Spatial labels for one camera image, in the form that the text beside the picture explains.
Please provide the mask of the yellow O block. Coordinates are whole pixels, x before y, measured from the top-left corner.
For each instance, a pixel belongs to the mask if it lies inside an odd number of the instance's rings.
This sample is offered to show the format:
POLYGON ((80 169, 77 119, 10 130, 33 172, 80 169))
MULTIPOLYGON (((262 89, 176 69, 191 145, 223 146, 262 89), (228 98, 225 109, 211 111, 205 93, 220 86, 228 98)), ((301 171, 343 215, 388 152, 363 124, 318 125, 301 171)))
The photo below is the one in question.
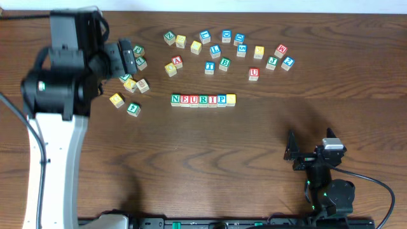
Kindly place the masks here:
POLYGON ((177 68, 172 62, 165 66, 165 71, 169 77, 173 77, 175 74, 177 74, 177 68))

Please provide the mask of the green N block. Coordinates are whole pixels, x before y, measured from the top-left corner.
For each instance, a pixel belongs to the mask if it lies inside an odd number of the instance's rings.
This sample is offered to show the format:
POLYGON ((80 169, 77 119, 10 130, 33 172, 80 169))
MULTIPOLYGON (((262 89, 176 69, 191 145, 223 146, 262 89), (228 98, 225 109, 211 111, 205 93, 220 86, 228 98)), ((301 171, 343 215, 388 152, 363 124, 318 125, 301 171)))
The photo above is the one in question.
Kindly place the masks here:
POLYGON ((181 102, 181 95, 180 94, 172 94, 170 97, 171 106, 180 106, 181 102))

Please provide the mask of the red E block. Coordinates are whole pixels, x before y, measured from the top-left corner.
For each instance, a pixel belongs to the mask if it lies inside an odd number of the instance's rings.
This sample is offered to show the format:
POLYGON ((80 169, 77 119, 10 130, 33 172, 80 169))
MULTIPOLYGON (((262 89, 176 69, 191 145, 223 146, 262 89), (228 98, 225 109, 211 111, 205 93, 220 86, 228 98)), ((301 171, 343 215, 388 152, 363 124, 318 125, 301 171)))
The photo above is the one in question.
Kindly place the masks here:
POLYGON ((189 95, 180 95, 180 106, 181 107, 190 107, 190 96, 189 95))

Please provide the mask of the red U block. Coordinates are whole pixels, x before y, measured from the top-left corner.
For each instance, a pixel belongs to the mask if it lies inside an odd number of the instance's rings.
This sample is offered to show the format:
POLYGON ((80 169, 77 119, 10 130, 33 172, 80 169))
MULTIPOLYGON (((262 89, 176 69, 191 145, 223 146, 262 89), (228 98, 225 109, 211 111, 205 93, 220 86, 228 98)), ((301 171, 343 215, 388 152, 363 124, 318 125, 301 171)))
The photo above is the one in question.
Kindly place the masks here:
POLYGON ((251 67, 249 69, 249 81, 258 81, 259 79, 259 68, 251 67))

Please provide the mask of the red Q block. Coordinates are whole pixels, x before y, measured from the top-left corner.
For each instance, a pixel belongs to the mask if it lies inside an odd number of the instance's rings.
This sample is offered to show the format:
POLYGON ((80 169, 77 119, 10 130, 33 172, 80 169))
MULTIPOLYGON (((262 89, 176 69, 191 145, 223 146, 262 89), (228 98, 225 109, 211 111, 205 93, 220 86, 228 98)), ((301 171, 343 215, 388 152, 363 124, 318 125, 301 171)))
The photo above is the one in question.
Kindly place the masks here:
POLYGON ((191 108, 199 107, 199 95, 189 95, 189 105, 191 108))

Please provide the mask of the blue P block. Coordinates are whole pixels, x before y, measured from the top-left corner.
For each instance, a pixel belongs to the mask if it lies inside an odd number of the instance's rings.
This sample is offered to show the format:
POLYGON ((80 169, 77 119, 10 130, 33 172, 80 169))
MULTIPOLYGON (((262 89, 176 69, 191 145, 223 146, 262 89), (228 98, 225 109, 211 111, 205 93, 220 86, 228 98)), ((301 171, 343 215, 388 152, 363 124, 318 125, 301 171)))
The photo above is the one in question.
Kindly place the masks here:
POLYGON ((226 94, 217 95, 217 107, 226 107, 226 94))

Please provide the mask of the green R block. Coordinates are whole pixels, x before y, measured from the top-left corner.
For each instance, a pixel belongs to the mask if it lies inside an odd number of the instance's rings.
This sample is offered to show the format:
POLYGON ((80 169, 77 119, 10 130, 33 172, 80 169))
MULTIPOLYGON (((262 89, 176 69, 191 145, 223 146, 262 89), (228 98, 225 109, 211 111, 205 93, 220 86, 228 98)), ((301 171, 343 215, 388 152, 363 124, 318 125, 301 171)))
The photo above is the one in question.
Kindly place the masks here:
POLYGON ((199 95, 198 107, 200 107, 200 108, 209 107, 209 96, 208 95, 199 95))

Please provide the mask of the red I block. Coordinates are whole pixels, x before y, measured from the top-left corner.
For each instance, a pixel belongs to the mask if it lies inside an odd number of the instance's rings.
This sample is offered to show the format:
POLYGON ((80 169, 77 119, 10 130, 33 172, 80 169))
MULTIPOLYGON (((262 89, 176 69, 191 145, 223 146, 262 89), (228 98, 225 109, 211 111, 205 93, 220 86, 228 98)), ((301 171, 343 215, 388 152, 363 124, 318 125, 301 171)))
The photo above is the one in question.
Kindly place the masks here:
POLYGON ((217 96, 216 95, 209 95, 208 96, 208 107, 209 108, 216 108, 217 107, 217 96))

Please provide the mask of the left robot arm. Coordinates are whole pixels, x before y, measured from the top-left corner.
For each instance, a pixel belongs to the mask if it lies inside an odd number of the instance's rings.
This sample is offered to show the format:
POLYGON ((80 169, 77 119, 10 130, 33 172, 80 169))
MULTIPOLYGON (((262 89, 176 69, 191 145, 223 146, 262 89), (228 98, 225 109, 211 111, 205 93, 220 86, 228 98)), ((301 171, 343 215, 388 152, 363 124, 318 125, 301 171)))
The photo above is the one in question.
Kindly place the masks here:
POLYGON ((21 83, 30 144, 24 228, 78 228, 81 149, 105 80, 137 70, 131 42, 43 48, 21 83))

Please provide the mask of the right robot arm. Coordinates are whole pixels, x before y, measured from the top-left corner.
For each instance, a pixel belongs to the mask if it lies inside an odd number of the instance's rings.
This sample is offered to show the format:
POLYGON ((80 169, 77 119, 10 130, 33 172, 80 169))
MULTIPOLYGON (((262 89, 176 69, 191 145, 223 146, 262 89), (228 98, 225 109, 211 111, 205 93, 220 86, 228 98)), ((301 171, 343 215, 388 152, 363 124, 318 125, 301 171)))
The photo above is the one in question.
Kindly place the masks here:
POLYGON ((307 174, 305 196, 313 211, 300 225, 334 226, 348 228, 346 217, 353 212, 355 186, 343 179, 333 179, 331 171, 341 164, 346 147, 328 128, 326 137, 311 153, 300 151, 293 131, 288 132, 284 160, 293 162, 293 170, 304 170, 307 174))

